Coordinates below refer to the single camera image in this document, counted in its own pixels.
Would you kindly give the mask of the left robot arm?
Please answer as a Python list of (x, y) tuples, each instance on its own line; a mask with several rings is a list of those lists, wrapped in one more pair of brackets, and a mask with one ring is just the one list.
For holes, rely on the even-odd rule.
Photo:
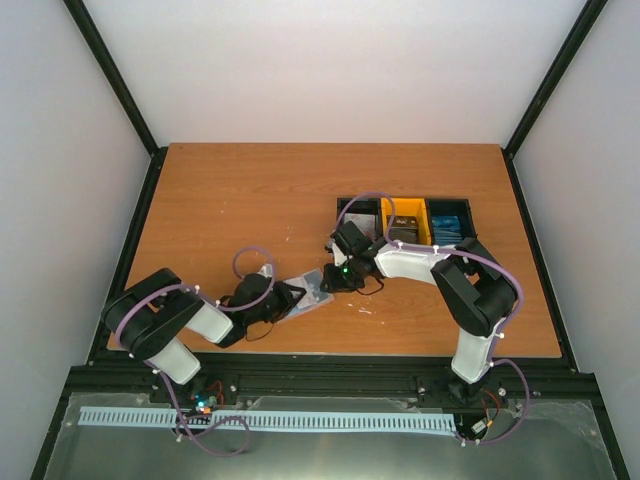
[(246, 275), (230, 296), (213, 301), (162, 268), (109, 301), (101, 321), (130, 356), (163, 373), (186, 402), (201, 400), (208, 378), (201, 363), (179, 339), (190, 330), (209, 343), (227, 348), (247, 337), (255, 324), (274, 325), (308, 295), (298, 277), (276, 281), (268, 268)]

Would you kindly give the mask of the blue card stack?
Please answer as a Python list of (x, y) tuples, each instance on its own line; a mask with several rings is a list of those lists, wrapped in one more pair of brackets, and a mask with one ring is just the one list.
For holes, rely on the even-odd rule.
[(432, 216), (431, 225), (436, 245), (456, 245), (463, 239), (460, 219), (456, 215)]

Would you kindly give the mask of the white card stack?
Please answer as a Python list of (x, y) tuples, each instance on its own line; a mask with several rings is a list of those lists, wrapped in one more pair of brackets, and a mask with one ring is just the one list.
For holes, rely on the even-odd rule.
[(374, 214), (346, 213), (344, 222), (353, 222), (360, 231), (369, 238), (377, 237), (377, 216)]

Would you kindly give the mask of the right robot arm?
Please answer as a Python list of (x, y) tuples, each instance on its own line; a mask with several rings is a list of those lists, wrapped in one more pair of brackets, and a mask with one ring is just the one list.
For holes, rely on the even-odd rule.
[(348, 221), (330, 235), (327, 250), (333, 261), (321, 289), (328, 293), (357, 291), (369, 277), (436, 286), (459, 328), (451, 371), (469, 385), (489, 372), (497, 340), (523, 304), (518, 281), (475, 238), (444, 247), (372, 240)]

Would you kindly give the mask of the pink card holder wallet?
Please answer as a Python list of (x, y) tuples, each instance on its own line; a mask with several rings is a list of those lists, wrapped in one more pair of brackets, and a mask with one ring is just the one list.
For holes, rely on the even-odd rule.
[(331, 303), (334, 300), (334, 295), (326, 292), (317, 292), (316, 294), (314, 294), (312, 291), (309, 290), (309, 287), (303, 278), (304, 274), (297, 277), (285, 279), (283, 281), (291, 285), (305, 287), (307, 289), (307, 294), (305, 296), (295, 296), (295, 304), (297, 303), (298, 299), (301, 297), (306, 297), (308, 299), (308, 309), (303, 313), (303, 314), (306, 314), (324, 305)]

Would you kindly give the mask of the dark card stack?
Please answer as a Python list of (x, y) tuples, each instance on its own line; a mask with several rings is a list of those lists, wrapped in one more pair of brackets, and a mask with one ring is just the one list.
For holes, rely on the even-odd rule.
[(416, 244), (419, 241), (419, 222), (413, 216), (395, 216), (389, 228), (391, 240)]

